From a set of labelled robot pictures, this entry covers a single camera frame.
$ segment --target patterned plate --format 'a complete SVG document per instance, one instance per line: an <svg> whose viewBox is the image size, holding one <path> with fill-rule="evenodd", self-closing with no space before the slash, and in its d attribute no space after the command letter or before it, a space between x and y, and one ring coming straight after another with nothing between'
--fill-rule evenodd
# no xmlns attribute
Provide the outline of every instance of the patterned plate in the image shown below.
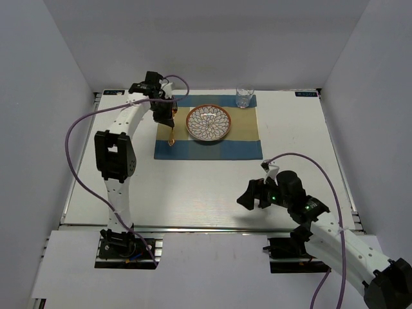
<svg viewBox="0 0 412 309"><path fill-rule="evenodd" d="M191 110L186 118L189 133L206 141L219 140L230 130L232 120L229 114L216 105L201 105Z"/></svg>

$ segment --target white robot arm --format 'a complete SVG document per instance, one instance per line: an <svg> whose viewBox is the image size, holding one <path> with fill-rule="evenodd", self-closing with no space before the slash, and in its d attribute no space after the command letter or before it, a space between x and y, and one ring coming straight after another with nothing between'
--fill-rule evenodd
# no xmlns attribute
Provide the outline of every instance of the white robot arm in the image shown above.
<svg viewBox="0 0 412 309"><path fill-rule="evenodd" d="M341 231L335 216L318 199L306 195L293 171L277 173L279 167L263 163L265 178L249 181L247 191L237 202L252 210L276 204L287 208L300 224L290 233L297 251L315 256L342 274ZM346 254L346 279L363 296L369 309L406 309L412 304L412 268L402 258L393 261L365 244L350 230L343 230ZM272 253L272 247L264 249Z"/></svg>
<svg viewBox="0 0 412 309"><path fill-rule="evenodd" d="M130 177L136 169L136 156L131 145L133 134L143 116L151 109L154 121L174 127L173 112L176 106L143 102L133 102L149 98L172 99L173 84L162 82L163 77L155 72L147 72L144 82L133 84L128 91L127 103L117 119L105 131L95 135L95 152L97 169L102 173L108 192L108 200L114 206L128 227L133 226L129 208ZM115 213L109 211L108 229L113 232L124 232Z"/></svg>

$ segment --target purple cable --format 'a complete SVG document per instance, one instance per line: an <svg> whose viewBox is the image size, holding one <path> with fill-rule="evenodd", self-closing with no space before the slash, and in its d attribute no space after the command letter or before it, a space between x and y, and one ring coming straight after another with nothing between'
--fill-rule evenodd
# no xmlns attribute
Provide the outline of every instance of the purple cable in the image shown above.
<svg viewBox="0 0 412 309"><path fill-rule="evenodd" d="M109 201L107 201L107 199L103 198L102 196L98 195L95 191L91 190L87 185L84 184L84 182L82 182L82 180L79 178L79 176L76 173L76 170L73 166L73 162L71 161L70 158L70 152L69 152L69 139L70 139L70 134L73 131L73 129L75 128L75 126L82 120L93 116L93 115L97 115L100 113L105 113L107 111L114 111L116 109L120 109L120 108L128 108L131 105L137 105L143 102L170 102L170 101L175 101L178 102L180 100L185 99L188 95L189 95L189 85L188 83L182 79L181 77L177 76L177 75L168 75L165 76L164 79L168 78L168 77L176 77L178 79L180 79L187 88L187 92L186 94L182 97L182 98L177 98L177 99L172 99L172 100L162 100L159 98L144 98L142 100L137 100L135 102L129 103L129 104L123 104L120 106L115 106L113 108L106 108L106 109L101 109L100 111L92 111L91 113L85 114L83 116L81 116L79 119L77 119L76 121L74 121L74 123L70 126L70 128L68 129L67 133L66 133L66 139L64 140L64 151L66 152L66 159L67 159L67 163L69 165L69 169L71 171L71 173L73 174L74 178L76 179L76 181L79 183L79 185L81 185L83 187L84 190L88 191L91 195L95 196L96 198L98 198L100 201L102 201L103 203L105 203L111 211L113 211L115 213L115 216L117 218L117 220L119 221L119 223L123 226L123 228L125 228L128 232L133 233L134 235L136 235L137 237L139 237L143 244L146 246L147 251L149 251L150 257L153 260L153 263L157 266L157 261L155 256L153 255L153 253L151 252L151 249L149 248L149 245L147 244L146 240L142 237L142 235L140 235L138 232L135 232L133 229L131 229L130 227L128 227L123 219L119 216L119 214L116 213L116 210L114 208L114 206L112 206L112 204L110 204Z"/></svg>
<svg viewBox="0 0 412 309"><path fill-rule="evenodd" d="M345 293L345 286L346 286L346 246L345 246L345 235L344 235L344 232L343 232L342 210L341 210L341 206L339 204L339 200L337 198L337 193L336 193L335 187L333 186L332 182L329 179L329 176L326 174L324 169L314 159L312 159L308 156L305 156L304 154L300 154L300 153L283 153L283 154L275 156L274 158L267 161L267 164L269 164L269 163L273 162L274 160L277 160L277 159L279 159L283 156L300 156L301 158L307 159L307 160L311 161L313 164L315 164L317 166L317 168L322 172L323 176L326 178L326 181L329 183L330 189L332 190L332 193L333 193L333 197L335 198L335 203L336 203L336 206L337 206L337 215L339 217L339 226L342 229L341 230L342 282L341 282L341 292L339 294L339 300L338 300L337 306L336 306L336 309L340 309L341 306L342 306L343 295ZM314 309L316 296L319 293L319 291L321 290L321 287L322 287L323 283L325 282L326 278L329 276L329 273L330 273L330 269L329 269L329 271L326 272L326 274L324 275L321 283L319 283L319 286L316 288L315 294L312 297L312 302L310 303L310 309Z"/></svg>

